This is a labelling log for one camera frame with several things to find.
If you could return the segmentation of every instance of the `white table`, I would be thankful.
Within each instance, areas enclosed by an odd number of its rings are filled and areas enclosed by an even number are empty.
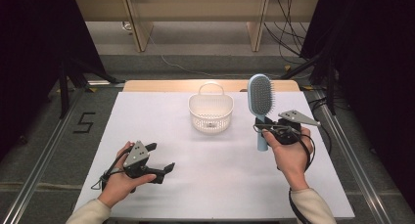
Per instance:
[[[289,186],[277,170],[270,150],[256,149],[254,116],[248,94],[228,92],[234,99],[231,125],[209,136],[190,121],[188,99],[194,92],[122,92],[118,97],[75,209],[95,199],[91,190],[126,141],[158,143],[147,163],[162,169],[175,162],[163,184],[145,184],[118,203],[116,219],[157,221],[250,221],[295,218]],[[274,111],[311,112],[302,92],[275,93]],[[306,172],[309,185],[326,200],[338,219],[354,217],[345,191],[317,127],[307,126],[316,146]]]

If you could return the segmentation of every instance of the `person's right hand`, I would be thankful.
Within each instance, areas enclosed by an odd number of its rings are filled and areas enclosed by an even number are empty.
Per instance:
[[[275,139],[274,135],[266,129],[262,130],[262,135],[268,145],[272,148],[277,166],[283,172],[291,189],[293,191],[307,189],[308,184],[305,181],[304,175],[304,169],[307,164],[307,155],[302,145],[299,142],[292,145],[282,145]],[[301,135],[310,136],[310,130],[302,127]],[[312,153],[313,149],[310,139],[301,136],[301,140],[307,146],[308,151]]]
[[[134,143],[127,142],[125,146],[117,153],[117,157],[126,149],[134,146]],[[122,156],[116,163],[115,168],[123,169],[123,164],[127,155]],[[151,182],[156,178],[156,174],[146,174],[138,178],[130,178],[125,173],[116,173],[111,175],[107,186],[98,197],[98,200],[103,202],[109,208],[112,208],[116,203],[124,200],[128,194],[135,187]]]

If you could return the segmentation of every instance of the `forearm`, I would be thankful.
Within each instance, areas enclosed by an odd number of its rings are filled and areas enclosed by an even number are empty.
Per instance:
[[[111,210],[99,200],[92,200],[75,211],[67,224],[101,224],[110,217]]]
[[[291,191],[292,205],[311,223],[336,223],[326,202],[313,190]]]

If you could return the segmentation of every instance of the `plastic basket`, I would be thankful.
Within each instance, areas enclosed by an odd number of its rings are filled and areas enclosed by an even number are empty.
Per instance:
[[[202,94],[207,85],[216,85],[221,94]],[[189,99],[189,110],[193,126],[207,134],[217,134],[228,128],[233,111],[232,97],[225,95],[223,87],[216,82],[207,82],[199,88],[199,94]]]

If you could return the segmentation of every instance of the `brush handle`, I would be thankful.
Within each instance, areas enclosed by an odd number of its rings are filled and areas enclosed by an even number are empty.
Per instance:
[[[257,115],[258,119],[260,119],[262,122],[265,121],[265,115]],[[262,137],[262,133],[258,133],[257,136],[257,149],[260,152],[268,151],[268,144],[266,143],[266,140]]]

